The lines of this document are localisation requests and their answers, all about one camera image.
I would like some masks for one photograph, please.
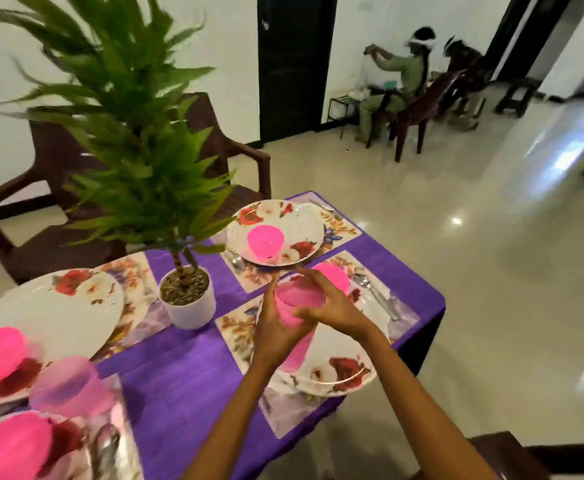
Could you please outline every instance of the tiled floor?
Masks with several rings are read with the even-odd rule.
[[[490,100],[488,108],[495,102]],[[400,164],[352,129],[268,144],[274,197],[316,190],[424,276],[447,314],[420,379],[463,429],[524,444],[584,441],[584,103],[484,115],[471,133],[411,133]],[[256,185],[252,162],[233,159]],[[4,222],[17,241],[62,221],[46,209]],[[0,294],[10,286],[0,268]],[[263,479],[400,479],[416,469],[378,382]]]

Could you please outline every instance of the person's left hand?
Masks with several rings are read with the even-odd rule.
[[[290,355],[296,344],[316,325],[305,321],[294,328],[283,325],[274,303],[278,278],[272,280],[263,296],[263,307],[254,333],[254,356],[250,367],[265,367],[271,374]]]

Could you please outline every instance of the person in dark clothing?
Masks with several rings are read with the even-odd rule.
[[[452,37],[445,44],[444,55],[450,58],[448,71],[464,71],[441,100],[436,119],[443,118],[460,98],[468,93],[477,93],[486,86],[486,67],[483,55]]]

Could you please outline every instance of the potted plant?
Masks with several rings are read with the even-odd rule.
[[[161,280],[161,299],[176,325],[202,326],[216,301],[193,251],[222,252],[223,245],[204,241],[233,220],[214,221],[232,191],[230,175],[206,178],[214,158],[199,161],[212,128],[194,133],[184,118],[194,101],[183,96],[188,84],[213,69],[177,68],[173,61],[176,47],[203,24],[173,32],[174,20],[157,0],[147,0],[149,16],[137,0],[67,0],[88,32],[50,0],[17,1],[29,11],[0,9],[0,23],[38,39],[43,55],[69,77],[42,82],[17,63],[36,87],[5,103],[43,96],[65,101],[8,114],[64,125],[108,168],[72,176],[68,188],[81,202],[103,209],[102,216],[72,227],[93,230],[86,241],[121,239],[169,250],[175,269]]]

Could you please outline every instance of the seated person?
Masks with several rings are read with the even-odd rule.
[[[434,45],[436,34],[431,27],[421,27],[406,42],[411,57],[394,55],[375,44],[365,49],[365,55],[371,55],[372,60],[383,70],[400,72],[402,88],[396,91],[385,107],[387,111],[399,112],[408,107],[414,96],[418,96],[429,75],[429,53]],[[383,95],[369,96],[361,101],[359,106],[360,134],[357,141],[367,143],[372,131],[372,114],[379,109]]]
[[[483,55],[478,50],[465,45],[463,40],[455,37],[449,39],[445,44],[443,55],[450,58],[448,71],[464,72],[443,96],[436,119],[443,118],[460,98],[465,97],[468,93],[482,91],[487,84]]]

